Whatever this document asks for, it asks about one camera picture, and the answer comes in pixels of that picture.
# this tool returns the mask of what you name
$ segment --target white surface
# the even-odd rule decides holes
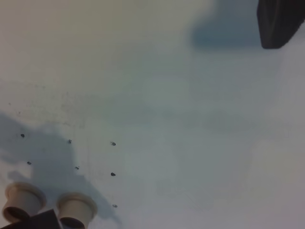
[[[262,50],[230,2],[2,0],[0,204],[27,181],[92,196],[91,229],[303,228],[304,31]]]

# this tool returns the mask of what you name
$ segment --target beige plastic tube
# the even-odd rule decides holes
[[[62,224],[72,229],[87,229],[97,213],[95,202],[81,193],[67,193],[57,202],[58,218]]]
[[[27,183],[8,185],[5,195],[8,200],[2,209],[2,215],[11,223],[27,220],[46,204],[44,193]]]

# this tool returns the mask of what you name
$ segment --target black object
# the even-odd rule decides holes
[[[305,18],[305,0],[259,0],[258,27],[264,49],[279,49],[299,29]]]
[[[36,216],[17,223],[9,224],[2,229],[61,229],[54,210],[42,212]]]

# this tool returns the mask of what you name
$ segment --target small hole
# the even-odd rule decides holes
[[[84,224],[82,222],[71,217],[61,218],[61,223],[69,228],[84,228]]]

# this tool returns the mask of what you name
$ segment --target beige cylinder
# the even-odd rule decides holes
[[[90,221],[97,213],[95,202],[81,193],[68,193],[57,202],[58,218],[62,224],[70,228],[87,229]]]
[[[8,185],[5,195],[8,201],[2,209],[2,215],[11,223],[27,220],[36,215],[46,204],[43,192],[27,183]]]

